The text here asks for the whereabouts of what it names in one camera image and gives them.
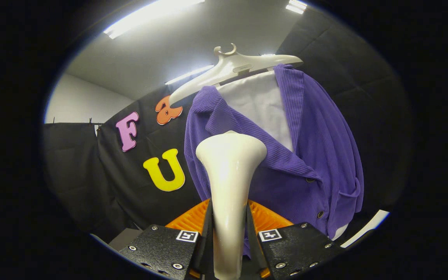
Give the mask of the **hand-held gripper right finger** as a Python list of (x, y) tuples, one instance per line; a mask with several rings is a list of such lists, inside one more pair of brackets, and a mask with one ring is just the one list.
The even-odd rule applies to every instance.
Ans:
[(246, 220), (251, 260), (260, 278), (300, 278), (344, 253), (308, 222), (294, 224), (252, 200)]

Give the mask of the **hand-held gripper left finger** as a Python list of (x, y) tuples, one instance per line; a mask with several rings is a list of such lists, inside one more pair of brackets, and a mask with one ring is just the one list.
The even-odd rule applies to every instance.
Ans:
[(164, 280), (213, 278), (213, 206), (207, 199), (169, 224), (150, 225), (119, 255)]

